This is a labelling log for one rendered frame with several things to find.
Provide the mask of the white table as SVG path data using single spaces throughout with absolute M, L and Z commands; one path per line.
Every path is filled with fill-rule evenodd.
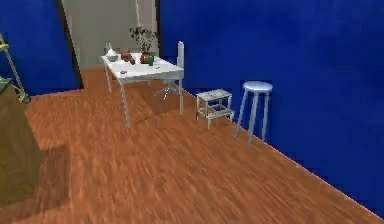
M 126 125 L 130 126 L 130 116 L 129 109 L 125 94 L 124 85 L 128 83 L 133 83 L 136 81 L 148 81 L 148 80 L 177 80 L 179 82 L 178 88 L 181 90 L 179 94 L 180 100 L 180 113 L 183 113 L 183 79 L 184 79 L 184 69 L 174 65 L 164 59 L 155 57 L 154 65 L 149 66 L 147 64 L 135 64 L 132 65 L 130 62 L 125 62 L 122 59 L 119 59 L 115 62 L 110 62 L 106 56 L 101 57 L 104 68 L 105 75 L 108 83 L 108 90 L 111 89 L 111 79 L 109 72 L 117 79 L 122 96 L 122 102 L 124 105 L 125 120 Z M 120 74 L 120 71 L 127 71 L 126 74 Z

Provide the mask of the pale blue round stool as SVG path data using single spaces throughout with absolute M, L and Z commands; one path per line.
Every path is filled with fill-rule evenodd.
M 237 119 L 237 123 L 236 123 L 236 131 L 235 131 L 234 139 L 238 138 L 247 96 L 250 92 L 252 92 L 253 93 L 253 101 L 252 101 L 252 107 L 251 107 L 250 120 L 248 123 L 248 143 L 247 143 L 247 147 L 251 148 L 252 139 L 254 136 L 254 126 L 255 126 L 255 122 L 256 122 L 258 99 L 259 99 L 260 94 L 265 95 L 264 109 L 263 109 L 263 120 L 262 120 L 262 130 L 261 130 L 261 140 L 265 141 L 267 124 L 268 124 L 270 94 L 273 90 L 273 86 L 269 83 L 262 82 L 262 81 L 246 81 L 243 83 L 243 89 L 244 89 L 244 93 L 243 93 L 241 106 L 240 106 L 240 110 L 239 110 L 239 115 L 238 115 L 238 119 Z

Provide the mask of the white step stool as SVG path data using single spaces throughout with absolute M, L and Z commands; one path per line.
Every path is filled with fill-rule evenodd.
M 214 89 L 196 95 L 196 115 L 207 120 L 207 129 L 210 129 L 214 119 L 228 117 L 233 121 L 235 112 L 231 109 L 232 94 L 224 89 Z

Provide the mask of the white chair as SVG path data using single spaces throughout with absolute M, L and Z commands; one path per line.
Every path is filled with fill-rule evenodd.
M 182 41 L 178 42 L 177 46 L 177 66 L 180 68 L 184 67 L 184 43 Z M 175 86 L 174 80 L 163 80 L 164 87 L 154 93 L 155 96 L 160 93 L 164 94 L 163 99 L 166 100 L 170 92 L 174 92 L 176 95 L 181 93 L 181 90 Z

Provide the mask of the green house plant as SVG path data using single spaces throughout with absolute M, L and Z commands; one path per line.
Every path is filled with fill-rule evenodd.
M 152 47 L 154 41 L 158 39 L 158 34 L 146 28 L 136 27 L 130 29 L 130 36 L 140 47 L 140 62 L 142 64 L 147 64 L 148 57 L 155 55 Z

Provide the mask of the brown wooden cabinet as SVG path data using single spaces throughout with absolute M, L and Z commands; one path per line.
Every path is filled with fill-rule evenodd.
M 0 80 L 0 207 L 34 193 L 41 152 L 11 79 Z

